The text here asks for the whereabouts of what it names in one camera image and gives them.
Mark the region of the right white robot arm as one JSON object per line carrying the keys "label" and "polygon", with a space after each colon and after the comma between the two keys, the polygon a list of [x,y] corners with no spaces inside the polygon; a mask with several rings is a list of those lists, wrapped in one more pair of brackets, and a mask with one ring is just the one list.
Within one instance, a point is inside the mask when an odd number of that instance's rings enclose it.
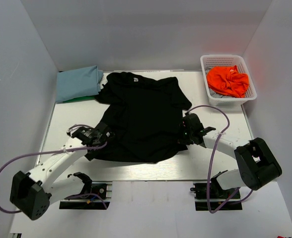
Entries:
{"label": "right white robot arm", "polygon": [[229,190],[248,187],[260,189],[282,175],[282,168],[265,140],[243,140],[204,127],[196,114],[186,113],[181,124],[181,144],[199,145],[226,154],[237,162],[237,169],[220,172],[211,178],[212,194],[224,197]]}

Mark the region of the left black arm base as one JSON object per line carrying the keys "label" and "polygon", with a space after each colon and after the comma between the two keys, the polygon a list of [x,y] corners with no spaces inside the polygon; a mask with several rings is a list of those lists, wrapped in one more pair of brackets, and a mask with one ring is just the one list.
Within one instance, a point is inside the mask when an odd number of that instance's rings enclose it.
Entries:
{"label": "left black arm base", "polygon": [[81,172],[69,174],[68,178],[78,178],[83,186],[79,193],[60,201],[60,210],[106,210],[112,196],[112,182],[95,182]]}

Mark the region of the white plastic basket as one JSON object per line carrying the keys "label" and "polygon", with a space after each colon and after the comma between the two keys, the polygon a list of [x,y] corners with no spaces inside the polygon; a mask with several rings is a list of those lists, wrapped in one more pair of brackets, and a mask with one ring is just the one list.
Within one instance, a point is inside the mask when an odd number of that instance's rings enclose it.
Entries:
{"label": "white plastic basket", "polygon": [[203,55],[200,63],[210,105],[234,107],[257,98],[241,56]]}

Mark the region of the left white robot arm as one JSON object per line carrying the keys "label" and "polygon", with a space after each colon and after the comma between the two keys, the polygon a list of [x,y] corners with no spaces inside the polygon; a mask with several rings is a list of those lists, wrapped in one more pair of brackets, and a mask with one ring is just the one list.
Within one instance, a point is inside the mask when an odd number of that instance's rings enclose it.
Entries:
{"label": "left white robot arm", "polygon": [[63,199],[80,199],[92,196],[92,179],[82,173],[68,174],[57,180],[78,159],[94,159],[99,151],[114,139],[111,128],[100,122],[96,127],[76,124],[67,130],[68,140],[37,167],[24,173],[19,171],[12,179],[10,201],[30,220],[39,219],[50,205]]}

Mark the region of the grey t-shirt in basket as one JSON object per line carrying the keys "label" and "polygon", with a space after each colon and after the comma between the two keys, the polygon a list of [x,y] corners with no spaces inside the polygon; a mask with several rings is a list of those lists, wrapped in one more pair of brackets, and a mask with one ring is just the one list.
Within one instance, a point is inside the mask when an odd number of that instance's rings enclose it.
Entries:
{"label": "grey t-shirt in basket", "polygon": [[218,99],[220,99],[220,98],[224,98],[224,99],[231,99],[231,98],[233,98],[232,96],[226,96],[226,95],[219,94],[219,93],[215,92],[212,89],[209,89],[209,94],[210,94],[211,97],[218,98]]}

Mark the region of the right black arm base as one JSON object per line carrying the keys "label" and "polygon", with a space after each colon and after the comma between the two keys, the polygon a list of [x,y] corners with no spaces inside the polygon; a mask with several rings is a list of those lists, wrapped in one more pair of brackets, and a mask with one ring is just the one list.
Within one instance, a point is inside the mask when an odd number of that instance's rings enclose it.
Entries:
{"label": "right black arm base", "polygon": [[[208,211],[207,204],[207,183],[204,181],[194,182],[190,188],[190,192],[194,194],[195,210]],[[214,211],[216,210],[227,198],[235,192],[235,188],[223,190],[216,178],[211,178],[210,182],[210,206]],[[229,200],[220,210],[221,211],[239,211],[242,210],[240,192],[238,191],[232,199]]]}

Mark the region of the black t-shirt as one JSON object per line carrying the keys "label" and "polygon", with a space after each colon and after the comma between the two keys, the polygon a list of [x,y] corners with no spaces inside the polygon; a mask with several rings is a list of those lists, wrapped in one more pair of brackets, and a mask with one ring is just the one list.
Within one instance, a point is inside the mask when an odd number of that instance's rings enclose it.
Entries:
{"label": "black t-shirt", "polygon": [[96,101],[108,104],[101,122],[114,139],[95,159],[129,163],[158,163],[186,151],[178,142],[183,111],[192,104],[176,77],[160,80],[131,72],[114,72]]}

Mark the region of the folded blue-grey t-shirt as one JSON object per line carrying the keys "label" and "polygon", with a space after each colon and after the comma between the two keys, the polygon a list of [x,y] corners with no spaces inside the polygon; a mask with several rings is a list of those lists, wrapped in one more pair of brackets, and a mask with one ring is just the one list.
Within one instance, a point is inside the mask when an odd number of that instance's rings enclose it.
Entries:
{"label": "folded blue-grey t-shirt", "polygon": [[58,72],[55,103],[98,95],[103,75],[96,65]]}

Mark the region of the folded green t-shirt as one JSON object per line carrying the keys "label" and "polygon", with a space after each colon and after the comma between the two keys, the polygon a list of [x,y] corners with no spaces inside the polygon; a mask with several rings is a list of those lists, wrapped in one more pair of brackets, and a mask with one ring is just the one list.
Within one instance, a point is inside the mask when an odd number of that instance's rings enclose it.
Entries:
{"label": "folded green t-shirt", "polygon": [[69,99],[69,100],[63,101],[62,103],[82,102],[82,101],[90,101],[94,99],[95,99],[95,96],[83,96],[83,97],[78,97],[74,99]]}

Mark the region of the crumpled orange t-shirt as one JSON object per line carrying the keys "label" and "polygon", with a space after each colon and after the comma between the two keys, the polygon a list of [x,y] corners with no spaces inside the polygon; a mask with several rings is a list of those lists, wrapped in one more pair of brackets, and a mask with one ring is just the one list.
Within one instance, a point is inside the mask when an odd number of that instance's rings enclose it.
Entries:
{"label": "crumpled orange t-shirt", "polygon": [[209,89],[233,98],[245,98],[250,85],[249,77],[246,73],[240,73],[236,65],[207,67],[205,74]]}

